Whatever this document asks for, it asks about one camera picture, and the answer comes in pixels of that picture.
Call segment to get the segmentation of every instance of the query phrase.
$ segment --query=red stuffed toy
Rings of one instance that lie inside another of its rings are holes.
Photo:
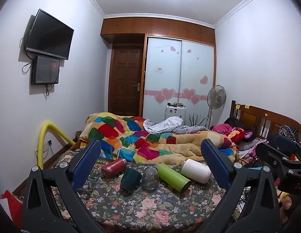
[[[243,138],[250,138],[251,136],[251,131],[247,131],[242,128],[233,128],[229,135],[227,135],[227,137],[235,144],[240,143]]]

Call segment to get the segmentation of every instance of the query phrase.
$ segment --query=clear glass cup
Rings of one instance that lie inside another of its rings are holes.
[[[142,178],[142,188],[148,192],[155,191],[159,186],[158,169],[154,166],[148,166],[144,170]]]

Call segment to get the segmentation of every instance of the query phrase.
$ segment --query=white appliance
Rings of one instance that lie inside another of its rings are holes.
[[[174,106],[166,106],[166,113],[164,115],[164,119],[166,120],[167,118],[171,117],[171,116],[177,116],[179,118],[182,118],[183,122],[182,125],[185,125],[185,117],[186,117],[186,107],[174,107]]]

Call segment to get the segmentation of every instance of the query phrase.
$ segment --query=black cable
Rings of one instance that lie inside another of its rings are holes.
[[[48,89],[48,84],[45,84],[45,87],[46,87],[46,96],[49,96],[49,92],[53,89],[53,87],[55,86],[55,83],[59,77],[59,74],[60,74],[60,67],[59,67],[59,72],[58,72],[58,75],[57,77],[55,78],[55,82],[53,83],[51,89]]]
[[[30,64],[30,67],[29,67],[29,69],[25,72],[24,70],[23,70],[23,68],[25,68],[26,66],[28,66]],[[29,62],[29,63],[27,63],[27,64],[25,64],[23,67],[22,67],[22,74],[27,74],[27,72],[30,70],[30,68],[31,68],[31,66],[32,66],[32,62]]]
[[[49,96],[48,84],[45,84],[46,87],[46,97]]]
[[[25,37],[26,37],[26,35],[29,34],[29,33],[30,33],[30,32],[26,33],[26,34],[24,35],[24,37],[23,37],[23,48],[24,48],[24,52],[25,52],[25,54],[27,55],[27,57],[28,57],[30,60],[33,61],[33,59],[27,54],[27,51],[26,51],[26,49],[25,49]]]
[[[50,150],[51,150],[52,154],[55,155],[55,154],[53,153],[53,150],[52,150],[52,148],[51,148],[51,145],[50,145]]]

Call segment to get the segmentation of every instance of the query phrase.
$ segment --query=yellow hose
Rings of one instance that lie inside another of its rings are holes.
[[[43,146],[44,146],[44,139],[46,135],[46,130],[48,128],[53,129],[57,132],[61,137],[63,137],[66,141],[68,141],[71,145],[74,145],[75,142],[71,140],[67,135],[65,135],[54,123],[47,121],[41,126],[41,130],[39,133],[38,138],[38,147],[37,147],[37,164],[41,169],[44,169],[43,164]]]

